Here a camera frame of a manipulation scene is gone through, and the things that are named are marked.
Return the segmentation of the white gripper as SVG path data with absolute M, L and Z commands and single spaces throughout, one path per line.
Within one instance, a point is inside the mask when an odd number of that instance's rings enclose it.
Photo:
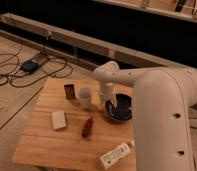
M 113 83 L 101 83 L 99 89 L 99 95 L 103 100 L 111 100 L 113 108 L 117 110 L 118 100 L 114 97 L 115 85 Z

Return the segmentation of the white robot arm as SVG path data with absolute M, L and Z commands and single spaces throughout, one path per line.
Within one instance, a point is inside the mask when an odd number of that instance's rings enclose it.
M 110 61 L 97 67 L 93 76 L 103 84 L 133 89 L 137 171 L 195 171 L 189 108 L 197 103 L 196 69 L 121 69 Z

